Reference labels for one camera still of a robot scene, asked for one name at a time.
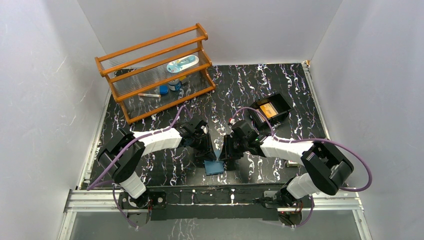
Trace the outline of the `blue card holder wallet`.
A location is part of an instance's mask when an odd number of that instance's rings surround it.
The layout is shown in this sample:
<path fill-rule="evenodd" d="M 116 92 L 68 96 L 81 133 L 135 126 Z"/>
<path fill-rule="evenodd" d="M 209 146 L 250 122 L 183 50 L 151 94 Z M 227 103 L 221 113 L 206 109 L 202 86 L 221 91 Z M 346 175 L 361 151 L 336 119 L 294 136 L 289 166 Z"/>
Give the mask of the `blue card holder wallet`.
<path fill-rule="evenodd" d="M 214 150 L 203 157 L 205 174 L 207 176 L 220 175 L 225 171 L 224 161 L 219 159 L 221 150 Z"/>

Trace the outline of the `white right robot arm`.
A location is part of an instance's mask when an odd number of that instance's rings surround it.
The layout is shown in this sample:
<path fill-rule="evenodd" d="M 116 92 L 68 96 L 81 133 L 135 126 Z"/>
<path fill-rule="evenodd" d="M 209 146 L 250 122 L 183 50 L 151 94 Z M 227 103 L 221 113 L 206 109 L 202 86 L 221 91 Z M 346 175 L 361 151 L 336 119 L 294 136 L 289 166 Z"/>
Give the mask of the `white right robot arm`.
<path fill-rule="evenodd" d="M 275 139 L 271 134 L 257 131 L 245 120 L 231 126 L 231 133 L 224 136 L 219 160 L 239 160 L 245 152 L 255 156 L 280 158 L 304 166 L 306 172 L 295 176 L 276 191 L 264 191 L 255 200 L 266 208 L 295 207 L 303 197 L 315 193 L 334 196 L 353 173 L 354 166 L 332 143 L 290 143 L 287 139 Z"/>

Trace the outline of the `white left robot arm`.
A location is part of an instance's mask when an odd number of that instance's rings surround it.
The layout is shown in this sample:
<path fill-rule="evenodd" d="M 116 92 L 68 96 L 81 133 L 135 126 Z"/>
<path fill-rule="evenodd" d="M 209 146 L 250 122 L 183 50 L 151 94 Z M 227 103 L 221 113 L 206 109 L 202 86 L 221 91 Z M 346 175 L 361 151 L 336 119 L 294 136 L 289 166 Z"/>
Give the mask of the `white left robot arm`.
<path fill-rule="evenodd" d="M 164 195 L 148 190 L 136 173 L 136 168 L 144 155 L 153 152 L 190 147 L 195 150 L 195 158 L 204 162 L 217 160 L 208 124 L 205 120 L 193 117 L 167 128 L 142 132 L 120 130 L 97 155 L 97 162 L 104 172 L 111 177 L 125 192 L 127 203 L 138 209 L 158 203 Z"/>

